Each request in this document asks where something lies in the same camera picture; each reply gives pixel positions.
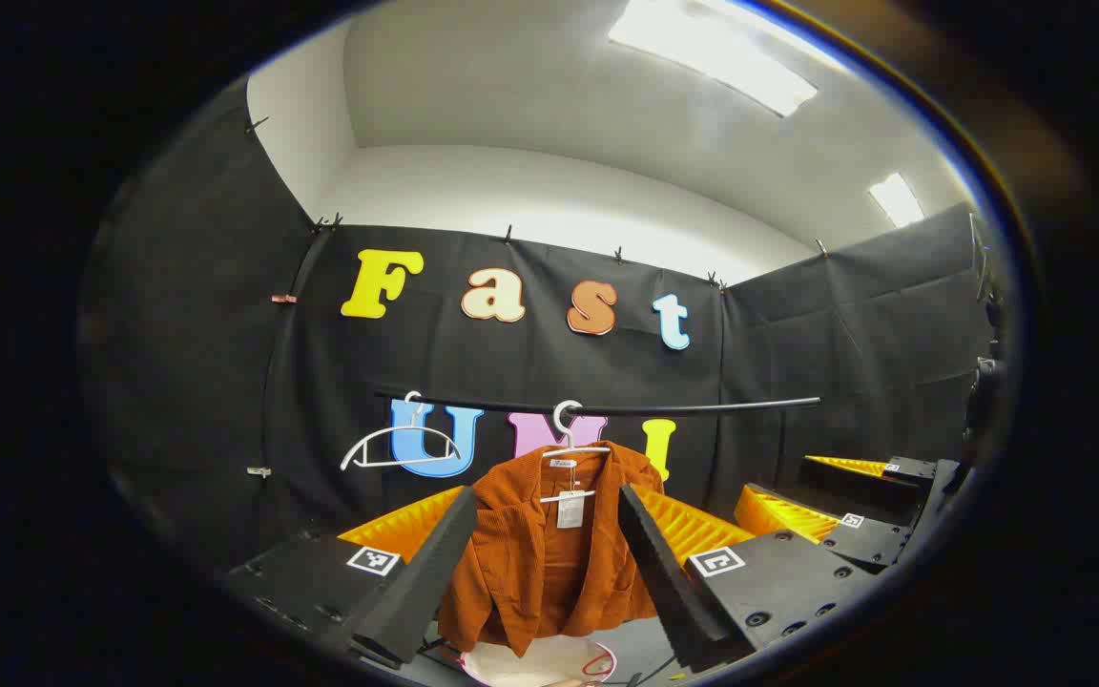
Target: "orange jacket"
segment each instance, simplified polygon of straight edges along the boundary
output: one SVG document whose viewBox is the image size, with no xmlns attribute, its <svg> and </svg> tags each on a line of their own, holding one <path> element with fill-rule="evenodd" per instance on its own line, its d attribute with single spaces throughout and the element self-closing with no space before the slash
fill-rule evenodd
<svg viewBox="0 0 1099 687">
<path fill-rule="evenodd" d="M 568 453 L 584 499 L 584 525 L 558 528 L 570 469 L 541 453 L 493 466 L 474 484 L 477 525 L 440 608 L 440 634 L 462 652 L 476 642 L 506 644 L 523 656 L 536 636 L 584 636 L 628 620 L 653 618 L 655 607 L 619 529 L 623 484 L 664 492 L 642 453 L 610 441 L 608 453 Z"/>
</svg>

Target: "white hanger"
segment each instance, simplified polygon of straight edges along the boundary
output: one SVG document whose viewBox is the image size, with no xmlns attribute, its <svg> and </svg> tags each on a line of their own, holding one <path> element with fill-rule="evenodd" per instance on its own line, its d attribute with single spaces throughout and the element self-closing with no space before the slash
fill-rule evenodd
<svg viewBox="0 0 1099 687">
<path fill-rule="evenodd" d="M 562 431 L 563 434 L 567 435 L 567 448 L 557 448 L 557 450 L 554 450 L 554 452 L 541 453 L 541 457 L 542 458 L 550 457 L 550 456 L 563 456 L 563 455 L 567 455 L 567 453 L 608 453 L 608 452 L 610 452 L 610 450 L 608 450 L 608 447 L 606 447 L 606 446 L 585 446 L 582 448 L 576 448 L 575 447 L 575 434 L 571 434 L 570 428 L 568 428 L 567 425 L 563 424 L 563 422 L 562 422 L 562 410 L 563 409 L 578 409 L 580 407 L 581 407 L 581 403 L 579 401 L 562 401 L 557 406 L 554 406 L 554 409 L 553 409 L 553 424 L 554 424 L 554 426 L 558 428 L 558 431 Z M 575 481 L 575 467 L 574 466 L 573 466 L 573 468 L 570 468 L 570 479 L 571 479 L 571 481 Z M 566 501 L 566 500 L 570 500 L 570 499 L 582 499 L 585 496 L 592 496 L 592 495 L 596 495 L 596 494 L 597 494 L 597 491 L 584 491 L 582 495 L 547 496 L 547 497 L 545 497 L 545 499 L 541 499 L 541 502 L 542 503 L 550 503 L 550 502 L 553 502 L 553 501 Z"/>
<path fill-rule="evenodd" d="M 418 391 L 410 391 L 409 395 L 406 395 L 406 402 L 409 403 L 410 399 L 413 399 L 414 396 L 422 397 L 422 395 L 420 395 Z M 423 403 L 423 401 L 418 402 L 418 409 L 414 410 L 414 415 L 413 415 L 414 418 L 423 413 L 424 406 L 426 406 L 426 403 Z M 373 439 L 376 439 L 376 436 L 379 436 L 380 434 L 388 434 L 392 433 L 392 431 L 400 431 L 400 430 L 418 430 L 418 431 L 423 431 L 423 433 L 437 434 L 442 436 L 445 441 L 444 457 L 415 458 L 413 461 L 385 461 L 380 462 L 379 464 L 369 464 L 369 462 L 367 462 L 367 441 L 371 441 Z M 360 464 L 360 462 L 354 461 L 354 465 L 357 466 L 406 466 L 413 464 L 433 464 L 433 462 L 436 461 L 451 461 L 452 458 L 457 458 L 457 459 L 460 458 L 460 452 L 457 447 L 457 444 L 455 444 L 455 441 L 453 441 L 452 437 L 449 437 L 448 435 L 442 433 L 442 431 L 440 430 L 432 430 L 431 426 L 419 426 L 415 424 L 406 424 L 401 426 L 386 426 L 384 428 L 384 430 L 373 431 L 371 434 L 366 435 L 363 439 L 359 439 L 358 441 L 355 441 L 354 446 L 351 446 L 349 451 L 345 453 L 345 457 L 342 458 L 342 465 L 341 465 L 342 473 L 345 473 L 345 468 L 347 468 L 347 466 L 351 465 L 351 458 L 354 456 L 354 453 L 358 451 L 358 447 L 363 447 L 363 462 Z"/>
</svg>

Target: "fluorescent light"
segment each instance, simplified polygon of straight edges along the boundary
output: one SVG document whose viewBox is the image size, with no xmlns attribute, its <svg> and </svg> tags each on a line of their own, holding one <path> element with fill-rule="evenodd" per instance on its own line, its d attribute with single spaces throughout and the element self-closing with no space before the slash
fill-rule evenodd
<svg viewBox="0 0 1099 687">
<path fill-rule="evenodd" d="M 923 209 L 919 206 L 919 199 L 910 191 L 907 179 L 901 174 L 893 173 L 880 184 L 873 184 L 868 188 L 872 198 L 885 208 L 885 213 L 889 214 L 889 221 L 898 229 L 923 219 Z"/>
<path fill-rule="evenodd" d="M 850 73 L 845 65 L 836 60 L 833 55 L 825 53 L 823 48 L 817 47 L 812 43 L 808 43 L 808 40 L 801 38 L 801 36 L 791 33 L 786 27 L 777 25 L 773 19 L 763 16 L 756 10 L 748 8 L 746 4 L 736 3 L 733 0 L 693 0 L 695 3 L 706 4 L 707 8 L 711 8 L 715 12 L 724 14 L 725 18 L 735 19 L 737 22 L 744 23 L 744 25 L 750 25 L 755 27 L 755 30 L 761 33 L 773 36 L 777 42 L 790 45 L 790 47 L 797 48 L 800 53 L 806 54 L 813 58 L 813 60 L 820 62 L 821 64 L 828 66 L 830 69 L 836 69 L 839 73 Z"/>
<path fill-rule="evenodd" d="M 748 36 L 685 0 L 630 0 L 610 31 L 614 43 L 699 70 L 788 117 L 817 89 L 758 52 Z"/>
</svg>

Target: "black fabric backdrop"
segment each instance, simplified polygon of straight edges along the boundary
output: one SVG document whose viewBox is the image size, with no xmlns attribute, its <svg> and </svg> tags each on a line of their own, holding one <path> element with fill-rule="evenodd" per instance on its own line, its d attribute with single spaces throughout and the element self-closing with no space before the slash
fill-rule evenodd
<svg viewBox="0 0 1099 687">
<path fill-rule="evenodd" d="M 310 244 L 300 206 L 249 124 L 237 84 L 119 192 L 79 303 L 84 397 L 110 468 L 195 561 L 278 542 L 293 511 L 264 464 L 265 370 Z"/>
<path fill-rule="evenodd" d="M 114 477 L 201 565 L 226 569 L 298 527 L 358 524 L 513 457 L 507 413 L 486 410 L 462 474 L 342 474 L 354 441 L 391 424 L 376 387 L 545 406 L 823 397 L 788 410 L 785 426 L 779 412 L 673 418 L 668 495 L 729 519 L 746 479 L 790 494 L 807 452 L 955 456 L 968 373 L 989 335 L 964 208 L 720 292 L 518 232 L 511 243 L 389 226 L 314 236 L 248 123 L 244 89 L 222 92 L 126 185 L 92 247 L 79 312 L 84 387 Z M 341 314 L 363 248 L 424 261 L 374 321 Z M 523 280 L 523 319 L 462 313 L 466 279 L 484 268 Z M 617 326 L 602 336 L 567 329 L 586 278 L 618 291 Z M 298 303 L 271 303 L 275 292 Z M 653 300 L 666 292 L 689 309 L 684 351 L 660 341 Z M 646 419 L 610 418 L 602 437 L 642 452 Z M 426 424 L 453 433 L 442 408 Z M 388 447 L 374 441 L 371 459 L 389 459 Z"/>
<path fill-rule="evenodd" d="M 422 477 L 400 466 L 338 469 L 360 436 L 392 422 L 378 387 L 415 388 L 445 399 L 553 406 L 714 403 L 720 397 L 720 293 L 699 278 L 614 257 L 488 235 L 404 228 L 343 226 L 322 235 L 323 247 L 307 282 L 286 343 L 275 356 L 267 414 L 267 452 L 275 474 L 296 484 L 324 512 L 362 522 L 457 484 L 471 484 L 498 462 L 514 457 L 508 413 L 477 418 L 473 464 L 446 478 Z M 358 277 L 365 248 L 423 254 L 420 274 L 407 274 L 397 300 L 381 300 L 379 319 L 347 318 L 342 303 Z M 469 275 L 503 268 L 523 280 L 524 318 L 477 321 L 460 309 Z M 617 325 L 602 336 L 567 326 L 570 293 L 586 278 L 613 284 Z M 676 292 L 689 309 L 690 346 L 660 341 L 653 300 Z M 459 403 L 467 408 L 466 403 Z M 608 419 L 601 439 L 642 450 L 650 418 Z M 675 418 L 669 437 L 668 495 L 701 503 L 710 487 L 717 418 Z M 426 425 L 453 434 L 436 406 Z M 441 452 L 429 436 L 428 452 Z M 392 459 L 389 441 L 373 441 L 370 461 Z M 333 500 L 331 488 L 338 500 Z"/>
<path fill-rule="evenodd" d="M 798 492 L 806 455 L 958 459 L 990 339 L 976 292 L 959 206 L 728 288 L 721 399 L 821 405 L 721 418 L 708 511 L 732 518 L 747 480 Z"/>
</svg>

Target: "white ceiling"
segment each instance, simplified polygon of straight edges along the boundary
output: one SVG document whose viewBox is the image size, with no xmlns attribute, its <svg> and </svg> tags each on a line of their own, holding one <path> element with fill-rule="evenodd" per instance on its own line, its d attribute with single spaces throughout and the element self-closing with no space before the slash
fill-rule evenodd
<svg viewBox="0 0 1099 687">
<path fill-rule="evenodd" d="M 820 92 L 780 119 L 723 84 L 608 42 L 625 0 L 392 0 L 354 18 L 345 96 L 359 147 L 469 144 L 660 179 L 836 248 L 893 229 L 867 188 L 899 170 L 923 212 L 968 201 L 880 91 L 781 43 Z"/>
</svg>

